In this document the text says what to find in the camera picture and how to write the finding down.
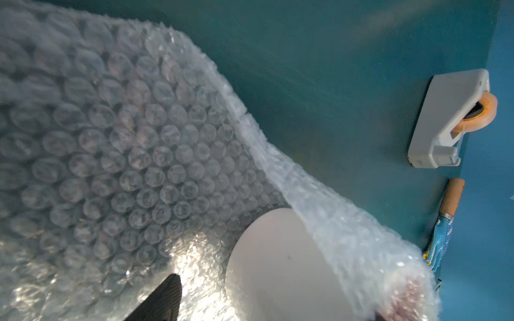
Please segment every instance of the teal wall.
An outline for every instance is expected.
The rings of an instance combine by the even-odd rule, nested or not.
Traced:
[[[470,134],[466,180],[443,259],[442,321],[514,320],[514,2],[500,11],[487,69],[498,116]]]
[[[227,77],[271,143],[423,248],[459,167],[406,158],[430,78],[484,68],[499,0],[50,0],[164,22]]]

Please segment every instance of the tape roll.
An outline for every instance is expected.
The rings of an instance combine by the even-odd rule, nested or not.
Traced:
[[[475,106],[478,110],[473,112],[472,109],[471,112],[457,124],[453,131],[457,133],[469,133],[484,128],[496,117],[497,107],[498,100],[496,97],[490,92],[484,92],[482,98],[480,98]]]

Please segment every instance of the blue tool handle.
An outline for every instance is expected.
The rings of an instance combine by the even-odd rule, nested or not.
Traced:
[[[440,264],[441,259],[446,253],[448,241],[450,240],[453,230],[453,218],[439,216],[437,224],[434,227],[434,235],[432,237],[432,244],[426,262],[430,265],[432,271],[436,271]]]

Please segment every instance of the wooden handle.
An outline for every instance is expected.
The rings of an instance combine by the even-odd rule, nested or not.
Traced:
[[[465,181],[462,178],[452,178],[446,186],[446,193],[439,208],[439,213],[447,213],[451,216],[455,215],[458,202],[461,200],[462,191],[464,190]]]

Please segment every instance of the black object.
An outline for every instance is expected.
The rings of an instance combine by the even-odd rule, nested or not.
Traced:
[[[476,117],[476,116],[480,115],[484,110],[485,110],[484,105],[482,105],[480,102],[477,102],[475,104],[475,107],[473,107],[463,119],[470,119],[470,118]]]
[[[182,300],[180,276],[171,274],[125,321],[176,321]]]

